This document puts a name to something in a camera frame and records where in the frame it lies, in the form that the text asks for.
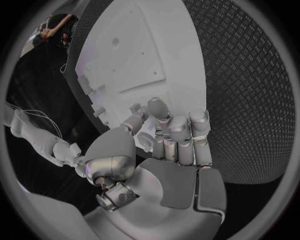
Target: person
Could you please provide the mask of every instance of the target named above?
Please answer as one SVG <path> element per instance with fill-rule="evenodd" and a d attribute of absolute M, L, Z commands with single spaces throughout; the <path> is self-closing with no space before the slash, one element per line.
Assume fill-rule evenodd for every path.
<path fill-rule="evenodd" d="M 33 45 L 49 42 L 57 47 L 67 48 L 72 40 L 72 33 L 78 18 L 72 14 L 58 14 L 50 17 L 47 28 L 33 40 Z"/>

